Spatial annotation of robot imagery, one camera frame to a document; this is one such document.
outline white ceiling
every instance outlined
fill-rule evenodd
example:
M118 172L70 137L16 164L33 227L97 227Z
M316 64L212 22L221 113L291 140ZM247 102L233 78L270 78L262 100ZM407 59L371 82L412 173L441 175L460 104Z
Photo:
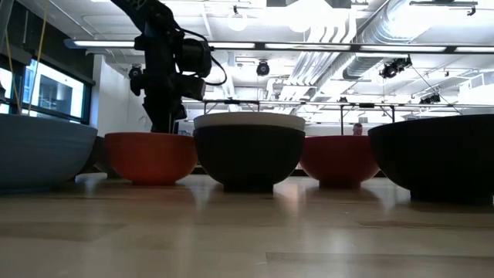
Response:
M42 16L45 0L18 0L34 13ZM131 40L139 35L138 30L125 14L111 2L92 2L91 0L48 0L48 21L56 28L74 39L124 39ZM434 17L432 27L420 35L412 43L494 43L494 5L491 0L479 0L483 8L479 8L474 16L466 16L467 8L450 9L445 13L438 13ZM370 16L384 0L369 0L369 8L357 13L357 24L361 24ZM248 6L239 11L247 15L247 27L237 32L228 26L228 16L232 14L232 5L204 5L198 4L169 4L175 18L182 28L190 29L207 36L215 41L277 41L297 42L305 41L310 32L294 32L289 25L297 18L280 17L281 8L266 8L266 0L249 0L239 3L239 6ZM142 53L131 50L114 50L107 61L118 62L120 68L128 69L131 63L142 61ZM216 56L228 57L228 53L215 53ZM235 57L252 57L267 59L271 66L271 74L267 77L257 77L255 64L236 63L228 68L234 86L260 87L265 89L269 78L291 74L296 64L298 52L234 52ZM431 84L453 83L448 80L456 75L473 70L494 69L492 56L457 56L457 55L413 55L414 67ZM213 80L221 78L217 72ZM356 83L351 89L355 101L393 100L398 96L400 100L410 98L410 95L419 93L428 88L420 76L412 69L386 83L377 76L378 70L367 72L364 80L370 82ZM458 87L445 89L445 93L457 94Z

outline ceiling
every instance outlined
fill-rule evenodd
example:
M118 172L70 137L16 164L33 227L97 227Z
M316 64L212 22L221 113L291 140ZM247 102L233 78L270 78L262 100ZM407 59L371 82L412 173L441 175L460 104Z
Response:
M42 16L45 10L45 0L18 0L23 5L31 9L34 13ZM56 28L63 31L74 39L120 39L132 40L139 35L139 31L134 27L128 17L118 9L113 3L104 0L48 0L49 10L48 21ZM266 7L266 0L229 1L220 0L216 2L192 2L192 1L166 1L178 24L185 29L198 32L214 41L277 41L277 42L302 42L314 40L326 42L348 42L353 38L351 29L356 30L385 2L385 0L367 0L368 6L363 10L354 9L352 12L340 14L331 10L321 2L320 6L311 6L307 3L319 0L299 0L285 8ZM480 5L474 16L467 16L469 8L443 8L424 10L423 14L409 14L411 22L428 20L430 28L427 28L410 43L425 44L492 44L494 41L494 1L478 0ZM244 19L236 15L233 19L232 6L239 7L239 13L245 15ZM303 23L316 18L324 17L324 23L313 23L313 27L322 24L331 29L333 36L316 36L317 28L311 28L305 32L294 32L293 30L303 28ZM245 23L242 31L235 31ZM143 53L128 49L105 51L107 62L126 73L132 63L143 63ZM257 52L257 51L236 51L227 53L216 52L215 57L224 63L231 78L230 91L235 91L233 97L239 99L252 99L269 96L270 90L276 91L271 86L276 79L289 78L298 63L301 63L299 52ZM336 59L337 55L328 57ZM267 60L271 72L268 76L259 77L255 73L259 60ZM304 95L315 100L335 101L339 97L347 97L349 101L355 102L412 102L417 103L422 95L427 95L431 90L429 84L434 86L441 84L442 94L451 97L455 102L455 97L460 94L459 84L468 82L469 78L478 76L482 71L494 70L494 57L492 56L461 56L461 55L412 55L411 60L414 68L407 69L391 80L382 80L378 73L382 68L382 63L368 70L358 82L343 81L343 89L337 83L334 87L326 91L316 88L316 95L309 88L302 88L301 91L294 90L290 94L291 99L303 97ZM220 80L222 72L213 69L209 81ZM211 97L224 98L227 96L226 89L222 87L208 88ZM189 105L189 110L201 109ZM231 107L218 107L217 111L227 110ZM299 113L303 116L307 114L310 120L325 121L337 120L338 111L316 110L306 111L306 109L280 109L276 107L263 107L265 110L274 110L283 113ZM351 114L361 114L358 111L351 111Z

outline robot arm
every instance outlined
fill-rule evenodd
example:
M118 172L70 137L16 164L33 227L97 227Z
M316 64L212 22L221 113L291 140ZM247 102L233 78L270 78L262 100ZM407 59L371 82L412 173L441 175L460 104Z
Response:
M134 48L144 51L146 69L143 73L131 71L130 88L137 96L144 89L143 107L153 122L153 131L174 133L175 120L186 118L181 98L202 100L204 95L206 83L202 77L211 72L208 42L205 37L182 29L173 12L158 0L111 1L142 32L135 39ZM203 40L185 39L186 32ZM195 75L185 76L184 71Z

